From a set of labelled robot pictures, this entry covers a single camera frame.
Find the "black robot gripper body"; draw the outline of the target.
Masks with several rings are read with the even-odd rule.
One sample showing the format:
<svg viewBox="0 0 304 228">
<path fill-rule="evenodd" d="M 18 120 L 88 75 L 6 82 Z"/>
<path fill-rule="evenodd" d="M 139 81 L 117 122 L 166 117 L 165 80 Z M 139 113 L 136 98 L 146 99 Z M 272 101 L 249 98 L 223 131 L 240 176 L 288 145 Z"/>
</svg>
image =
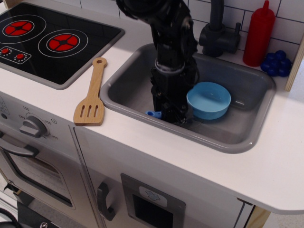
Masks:
<svg viewBox="0 0 304 228">
<path fill-rule="evenodd" d="M 162 73 L 156 67 L 151 68 L 152 95 L 163 95 L 166 103 L 181 109 L 187 105 L 186 95 L 198 82 L 199 71 L 196 66 L 186 66 L 176 74 Z"/>
</svg>

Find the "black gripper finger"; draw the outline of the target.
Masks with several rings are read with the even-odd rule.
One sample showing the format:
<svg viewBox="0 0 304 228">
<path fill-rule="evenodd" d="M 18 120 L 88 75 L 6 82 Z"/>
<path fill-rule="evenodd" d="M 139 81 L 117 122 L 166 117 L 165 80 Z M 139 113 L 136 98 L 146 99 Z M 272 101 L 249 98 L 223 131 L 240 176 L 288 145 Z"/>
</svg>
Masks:
<svg viewBox="0 0 304 228">
<path fill-rule="evenodd" d="M 185 124 L 187 122 L 188 107 L 183 105 L 181 109 L 176 108 L 171 104 L 162 104 L 161 106 L 161 119 L 168 123 Z"/>
<path fill-rule="evenodd" d="M 154 110 L 157 112 L 165 112 L 166 98 L 163 95 L 153 95 Z"/>
</svg>

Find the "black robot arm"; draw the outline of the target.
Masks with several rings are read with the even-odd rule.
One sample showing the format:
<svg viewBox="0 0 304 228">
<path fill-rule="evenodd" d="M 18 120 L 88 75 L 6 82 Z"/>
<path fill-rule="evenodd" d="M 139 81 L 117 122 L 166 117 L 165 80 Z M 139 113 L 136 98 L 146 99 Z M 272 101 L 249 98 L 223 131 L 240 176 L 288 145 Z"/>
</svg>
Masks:
<svg viewBox="0 0 304 228">
<path fill-rule="evenodd" d="M 200 77 L 189 8 L 182 0 L 118 0 L 116 4 L 126 16 L 151 27 L 157 51 L 151 68 L 155 111 L 169 123 L 186 123 L 186 95 Z"/>
</svg>

